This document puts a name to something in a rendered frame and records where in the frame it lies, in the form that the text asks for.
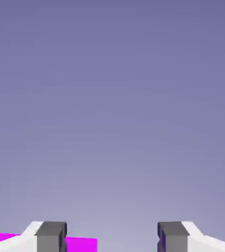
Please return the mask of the large magenta box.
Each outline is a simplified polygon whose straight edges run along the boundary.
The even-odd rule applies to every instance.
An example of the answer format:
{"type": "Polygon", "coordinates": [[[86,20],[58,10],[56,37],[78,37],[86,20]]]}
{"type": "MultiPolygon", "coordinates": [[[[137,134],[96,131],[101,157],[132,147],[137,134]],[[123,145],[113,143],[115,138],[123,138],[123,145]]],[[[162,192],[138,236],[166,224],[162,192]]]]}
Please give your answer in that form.
{"type": "MultiPolygon", "coordinates": [[[[0,233],[0,242],[15,236],[20,236],[20,234],[0,233]]],[[[95,238],[66,237],[65,241],[66,252],[97,252],[97,239],[95,238]]]]}

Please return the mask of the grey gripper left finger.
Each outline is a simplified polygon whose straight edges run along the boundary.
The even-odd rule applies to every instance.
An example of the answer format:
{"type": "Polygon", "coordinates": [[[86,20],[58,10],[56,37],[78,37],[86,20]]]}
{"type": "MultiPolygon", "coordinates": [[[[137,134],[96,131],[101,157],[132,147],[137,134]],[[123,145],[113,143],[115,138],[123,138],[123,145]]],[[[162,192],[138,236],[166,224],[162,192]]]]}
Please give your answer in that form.
{"type": "Polygon", "coordinates": [[[0,252],[67,252],[65,221],[32,221],[20,235],[0,241],[0,252]]]}

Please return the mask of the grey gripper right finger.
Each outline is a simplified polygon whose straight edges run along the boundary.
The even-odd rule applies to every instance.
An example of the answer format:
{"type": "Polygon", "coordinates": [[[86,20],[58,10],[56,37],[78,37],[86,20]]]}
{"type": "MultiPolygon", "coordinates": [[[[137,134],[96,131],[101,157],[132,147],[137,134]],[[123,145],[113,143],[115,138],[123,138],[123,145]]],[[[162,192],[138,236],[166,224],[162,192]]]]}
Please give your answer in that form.
{"type": "Polygon", "coordinates": [[[225,241],[204,235],[192,221],[159,221],[157,252],[225,252],[225,241]]]}

